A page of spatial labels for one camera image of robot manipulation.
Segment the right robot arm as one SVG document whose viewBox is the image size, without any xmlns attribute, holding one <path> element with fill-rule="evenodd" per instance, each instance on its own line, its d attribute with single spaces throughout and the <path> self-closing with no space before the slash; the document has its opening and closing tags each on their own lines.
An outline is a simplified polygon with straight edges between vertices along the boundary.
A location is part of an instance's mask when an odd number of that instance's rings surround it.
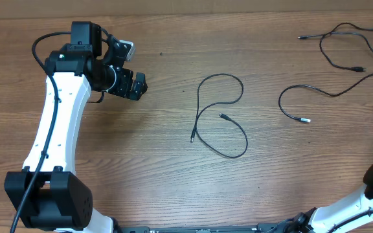
<svg viewBox="0 0 373 233">
<path fill-rule="evenodd" d="M 349 232 L 373 222 L 373 164 L 365 173 L 363 183 L 332 205 L 298 214 L 285 232 Z"/>
</svg>

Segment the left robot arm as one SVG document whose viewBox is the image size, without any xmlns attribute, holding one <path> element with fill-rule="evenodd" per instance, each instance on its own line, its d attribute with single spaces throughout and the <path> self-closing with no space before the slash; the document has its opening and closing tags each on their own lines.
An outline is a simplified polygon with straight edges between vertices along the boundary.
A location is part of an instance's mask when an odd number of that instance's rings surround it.
<svg viewBox="0 0 373 233">
<path fill-rule="evenodd" d="M 100 25 L 75 21 L 70 42 L 40 61 L 46 95 L 33 147 L 4 189 L 16 209 L 11 230 L 119 232 L 117 221 L 94 208 L 91 190 L 76 175 L 76 143 L 92 92 L 138 101 L 147 91 L 141 72 L 124 68 L 135 46 Z"/>
</svg>

